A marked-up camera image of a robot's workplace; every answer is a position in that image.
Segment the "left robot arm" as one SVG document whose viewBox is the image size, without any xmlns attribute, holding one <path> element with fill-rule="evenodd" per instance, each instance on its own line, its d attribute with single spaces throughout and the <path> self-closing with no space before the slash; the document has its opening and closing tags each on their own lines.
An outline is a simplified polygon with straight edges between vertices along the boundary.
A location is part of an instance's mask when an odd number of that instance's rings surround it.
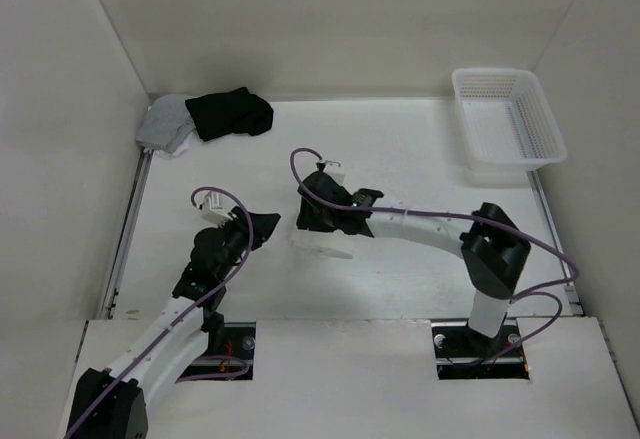
<svg viewBox="0 0 640 439">
<path fill-rule="evenodd" d="M 160 315 L 122 356 L 78 379 L 66 437 L 147 436 L 149 413 L 168 388 L 196 358 L 223 349 L 224 317 L 217 308 L 226 281 L 280 219 L 235 207 L 225 222 L 195 235 L 189 262 Z"/>
</svg>

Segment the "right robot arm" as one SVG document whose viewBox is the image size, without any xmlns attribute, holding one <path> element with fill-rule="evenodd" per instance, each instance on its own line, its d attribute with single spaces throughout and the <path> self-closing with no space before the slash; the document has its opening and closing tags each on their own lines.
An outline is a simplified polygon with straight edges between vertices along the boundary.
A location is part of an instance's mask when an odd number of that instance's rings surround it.
<svg viewBox="0 0 640 439">
<path fill-rule="evenodd" d="M 456 218 L 452 213 L 413 210 L 376 189 L 351 193 L 321 169 L 299 183 L 298 194 L 299 230 L 405 240 L 460 258 L 475 289 L 464 343 L 478 357 L 497 353 L 507 310 L 531 250 L 530 241 L 499 206 L 483 203 L 472 214 L 461 215 L 461 220 L 470 222 L 463 230 L 452 223 Z"/>
</svg>

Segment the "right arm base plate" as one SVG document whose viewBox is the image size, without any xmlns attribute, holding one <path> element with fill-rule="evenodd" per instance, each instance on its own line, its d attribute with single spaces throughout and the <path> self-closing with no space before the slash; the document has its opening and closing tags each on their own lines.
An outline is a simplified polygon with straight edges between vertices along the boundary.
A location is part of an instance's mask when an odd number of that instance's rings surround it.
<svg viewBox="0 0 640 439">
<path fill-rule="evenodd" d="M 529 369 L 517 321 L 507 319 L 491 339 L 464 320 L 431 324 L 436 371 L 441 380 L 528 380 Z"/>
</svg>

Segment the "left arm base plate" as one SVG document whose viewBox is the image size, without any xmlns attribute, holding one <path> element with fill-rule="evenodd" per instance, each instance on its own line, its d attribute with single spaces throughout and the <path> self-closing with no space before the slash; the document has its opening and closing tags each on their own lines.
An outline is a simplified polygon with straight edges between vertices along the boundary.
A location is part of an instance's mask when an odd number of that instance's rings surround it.
<svg viewBox="0 0 640 439">
<path fill-rule="evenodd" d="M 186 381 L 250 381 L 256 350 L 255 323 L 227 323 L 179 376 Z"/>
</svg>

